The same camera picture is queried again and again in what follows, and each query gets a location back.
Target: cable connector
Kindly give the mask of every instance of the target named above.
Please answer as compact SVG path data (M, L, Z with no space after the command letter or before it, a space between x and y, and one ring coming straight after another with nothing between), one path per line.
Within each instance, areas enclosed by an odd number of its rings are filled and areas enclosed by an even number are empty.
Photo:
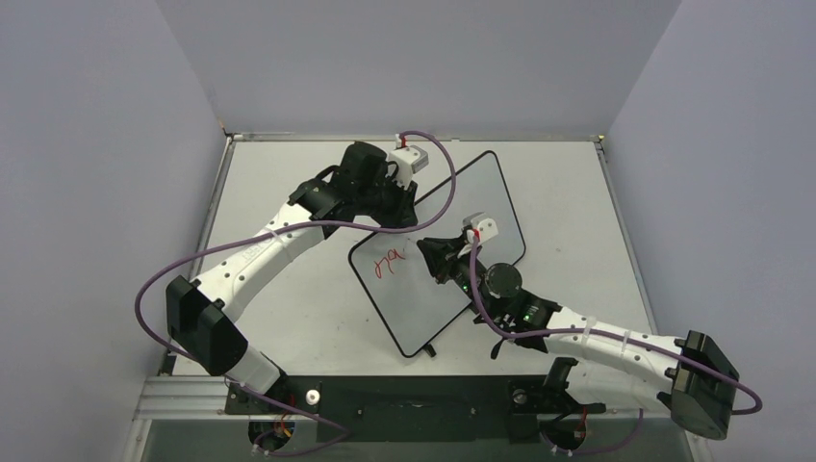
M484 212L473 214L462 220L465 227L465 237L468 243L459 251L459 257L469 253L476 238L479 238L479 245L484 245L492 238L498 236L498 225L496 221Z
M428 153L416 146L399 147L388 155L388 162L396 163L396 175L394 181L402 189L407 190L411 186L414 175L427 167L429 161Z

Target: white knob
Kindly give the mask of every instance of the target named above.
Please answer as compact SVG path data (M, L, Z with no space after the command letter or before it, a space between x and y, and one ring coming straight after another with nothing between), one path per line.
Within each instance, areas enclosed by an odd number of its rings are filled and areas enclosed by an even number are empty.
M309 390L306 392L306 404L314 406L320 402L320 392L317 390Z

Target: black knob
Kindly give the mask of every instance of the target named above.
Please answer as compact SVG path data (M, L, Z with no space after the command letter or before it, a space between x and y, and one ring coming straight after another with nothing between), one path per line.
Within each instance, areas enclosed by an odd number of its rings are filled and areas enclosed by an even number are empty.
M522 274L509 263L496 263L485 273L482 287L494 298L512 298L522 290Z

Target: whiteboard black frame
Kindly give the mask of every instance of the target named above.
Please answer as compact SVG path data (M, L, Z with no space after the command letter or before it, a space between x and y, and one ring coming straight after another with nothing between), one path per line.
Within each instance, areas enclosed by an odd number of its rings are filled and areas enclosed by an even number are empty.
M510 201L510 209L513 211L513 219L516 221L516 227L519 229L519 236L521 236L521 238L522 238L522 255L518 259L516 259L516 261L512 262L513 265L516 265L522 260L522 258L524 258L524 255L527 253L527 242L524 240L524 232L522 231L522 225L519 223L519 216L516 214L516 207L513 205L513 196L510 195L510 190L507 188L507 180L504 178L504 172L501 170L501 162L498 160L498 154L496 153L496 151L493 151L493 150L484 151L481 154L479 154L478 156L476 156L475 159L473 159L472 161L465 164L463 167L456 170L456 175L458 176L460 173L462 173L463 171L468 169L468 167L473 166L474 164L479 162L482 158L484 158L486 156L489 156L489 155L492 155L494 157L494 159L496 160L496 166L498 167L498 174L501 177L501 184L504 186L504 190L507 193L507 199ZM443 181L442 183L440 183L437 186L433 187L430 191L428 191L422 197L417 199L417 201L414 202L414 205L416 206L417 204L421 203L423 200L425 200L431 194L435 193L438 189L440 189L441 187L443 187L444 185L446 185L448 183L450 183L450 177L448 177L445 181ZM421 352L425 351L427 349L427 347L433 342L433 340L436 339L437 336L439 336L439 334L442 333L442 331L444 331L449 325L451 325L454 321L456 321L456 319L459 318L462 315L462 313L464 313L466 310L468 310L468 307L470 305L467 304L464 307L462 307L462 309L459 311L459 313L456 316L452 317L450 319L450 321L447 322L447 324L443 325L442 328L439 329L439 331L437 331L435 334L433 334L431 336L431 338L428 339L428 341L425 342L422 345L422 347L418 348L416 351L414 351L411 354L406 354L405 351L402 349L402 346L396 340L396 336L394 335L394 332L391 330L391 327L385 321L385 317L383 317L383 314L380 311L379 306L377 306L377 303L374 301L373 296L371 296L371 293L369 292L369 288L366 286L365 282L363 282L363 277L360 275L359 271L357 271L357 269L354 267L354 264L351 261L351 256L354 253L354 251L358 247L365 244L368 240L370 240L371 238L376 236L377 234L379 234L379 233L371 233L371 234L367 235L365 238L360 240L359 243L355 244L348 251L348 257L347 257L348 258L348 265L351 267L351 270L354 271L354 275L357 277L357 280L360 282L360 286L363 288L363 291L366 292L366 296L369 298L369 301L371 302L371 305L373 305L374 310L376 310L377 316L379 316L379 318L382 321L383 325L385 326L386 330L388 330L388 335L390 335L391 340L394 341L394 344L396 345L396 348L399 350L399 354L401 354L402 356L404 356L406 358L413 358L414 356L416 356L416 355L420 354Z

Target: cable tie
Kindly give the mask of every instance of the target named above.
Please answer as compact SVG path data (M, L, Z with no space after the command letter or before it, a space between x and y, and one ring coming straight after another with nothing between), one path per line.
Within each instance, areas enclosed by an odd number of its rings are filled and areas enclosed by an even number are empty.
M272 234L272 238L283 245L283 251L286 253L286 256L289 257L289 263L294 262L294 258L292 258L292 254L289 253L289 247L286 245L283 239L281 239L280 235L276 233L274 230L270 229L269 232Z
M627 330L624 332L624 340L621 342L621 359L624 358L624 353L626 353L626 344L629 342L629 336L632 334L631 330Z
M581 349L586 349L586 344L589 341L589 334L595 324L598 322L598 318L594 316L590 316L587 318L587 323L584 326L584 332L581 334Z

